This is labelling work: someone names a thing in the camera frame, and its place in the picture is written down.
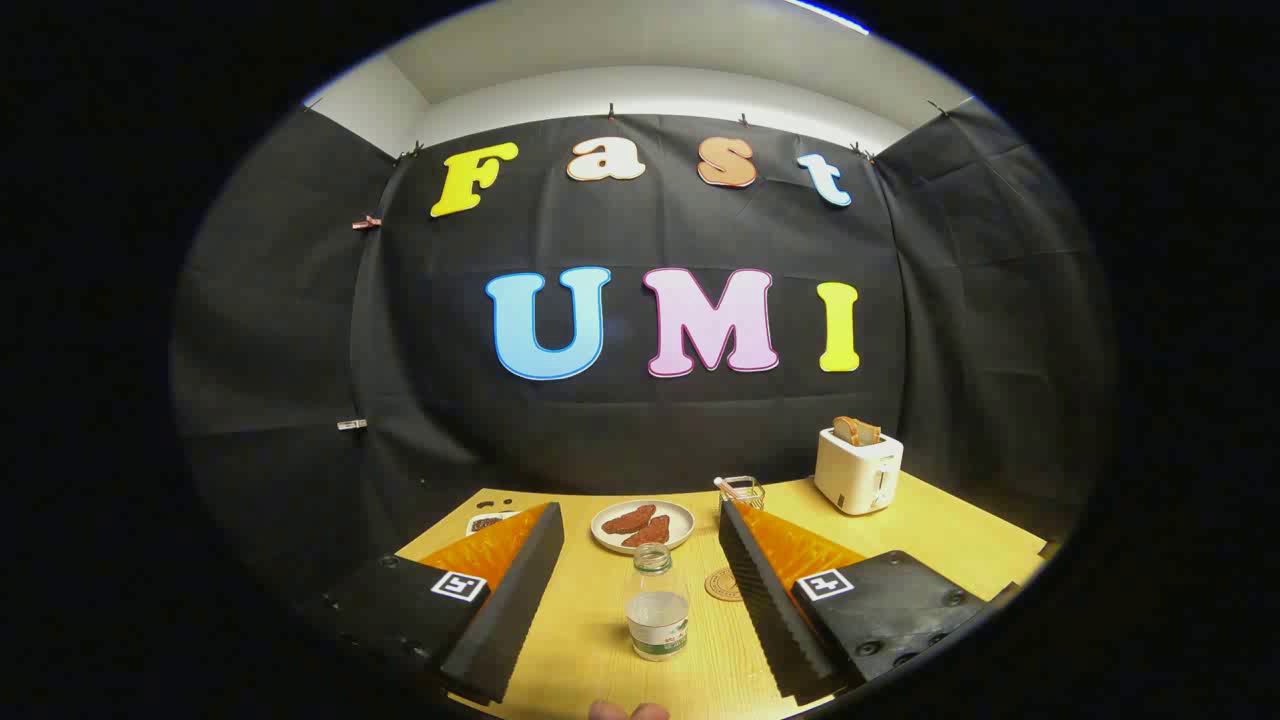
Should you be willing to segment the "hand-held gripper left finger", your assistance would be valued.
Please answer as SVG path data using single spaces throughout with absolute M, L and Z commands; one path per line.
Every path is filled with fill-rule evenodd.
M 325 593 L 339 639 L 402 676 L 502 702 L 564 543 L 540 503 L 420 559 L 383 556 Z

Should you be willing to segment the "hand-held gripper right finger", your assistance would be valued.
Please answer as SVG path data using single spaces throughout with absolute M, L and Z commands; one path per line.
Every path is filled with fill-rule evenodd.
M 946 646 L 1019 591 L 984 600 L 902 550 L 863 557 L 732 500 L 719 506 L 719 543 L 778 692 L 800 705 Z

